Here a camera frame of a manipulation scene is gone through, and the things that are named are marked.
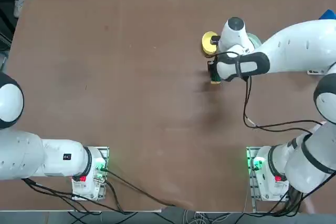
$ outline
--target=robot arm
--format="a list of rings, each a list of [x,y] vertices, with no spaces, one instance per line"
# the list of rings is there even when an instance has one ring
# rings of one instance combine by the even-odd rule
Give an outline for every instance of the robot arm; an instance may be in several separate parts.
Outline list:
[[[23,108],[21,87],[0,72],[0,180],[72,177],[74,194],[92,200],[101,198],[106,173],[100,168],[106,168],[107,147],[84,147],[72,140],[41,139],[32,133],[10,129],[21,117]]]
[[[316,87],[314,102],[325,119],[336,123],[336,20],[313,20],[289,26],[251,50],[251,42],[244,39],[247,38],[245,25],[239,26],[237,32],[234,30],[237,26],[230,27],[231,19],[224,26],[222,35],[225,36],[218,42],[218,52],[233,51],[239,56],[218,55],[216,71],[221,79],[231,81],[235,77],[264,73],[329,68]]]
[[[328,122],[286,144],[263,146],[253,165],[262,200],[279,200],[289,184],[309,193],[336,171],[336,20],[292,25],[251,50],[244,22],[231,19],[224,26],[214,61],[221,79],[329,68],[313,96]]]
[[[262,73],[307,71],[316,68],[327,68],[336,62],[336,20],[324,19],[313,20],[289,26],[270,37],[256,50],[252,51],[251,46],[240,37],[247,37],[245,26],[240,30],[231,32],[226,29],[230,20],[224,26],[223,31],[229,31],[232,37],[238,37],[236,43],[248,49],[248,52],[239,58],[240,73],[237,73],[235,66],[235,55],[223,54],[218,58],[217,72],[226,81],[231,81],[239,74],[242,77],[254,76]],[[218,52],[232,51],[234,48],[223,47],[221,36],[218,43]]]

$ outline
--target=small black sticker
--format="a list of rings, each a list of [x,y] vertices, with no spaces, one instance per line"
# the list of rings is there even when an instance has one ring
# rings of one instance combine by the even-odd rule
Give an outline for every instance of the small black sticker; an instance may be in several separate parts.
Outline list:
[[[63,160],[71,160],[71,153],[64,153]]]

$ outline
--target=blue object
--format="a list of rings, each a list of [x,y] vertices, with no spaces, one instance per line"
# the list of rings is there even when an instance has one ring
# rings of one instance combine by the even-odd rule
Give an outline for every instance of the blue object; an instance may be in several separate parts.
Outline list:
[[[336,19],[336,15],[332,10],[327,10],[319,19]]]

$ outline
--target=yellow object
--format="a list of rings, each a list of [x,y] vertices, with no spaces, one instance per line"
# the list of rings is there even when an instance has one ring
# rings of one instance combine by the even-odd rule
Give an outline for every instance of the yellow object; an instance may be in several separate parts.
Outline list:
[[[202,37],[202,48],[207,55],[213,55],[216,52],[217,46],[210,43],[211,37],[217,36],[213,31],[206,32]]]

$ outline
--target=brown table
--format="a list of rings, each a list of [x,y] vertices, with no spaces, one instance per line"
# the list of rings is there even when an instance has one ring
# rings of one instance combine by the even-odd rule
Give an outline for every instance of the brown table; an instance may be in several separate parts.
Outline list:
[[[180,207],[242,211],[246,146],[285,143],[301,133],[246,128],[245,84],[209,84],[201,37],[239,16],[265,40],[327,8],[336,8],[335,0],[27,0],[7,71],[25,93],[15,127],[109,146],[110,169]],[[257,76],[247,113],[258,123],[319,119],[312,98],[317,81],[305,73]],[[71,189],[70,179],[38,181]],[[124,209],[161,208],[114,182]],[[313,195],[316,212],[335,213],[335,185]],[[19,180],[2,181],[0,193],[1,210],[69,209]],[[105,203],[115,206],[110,192]]]

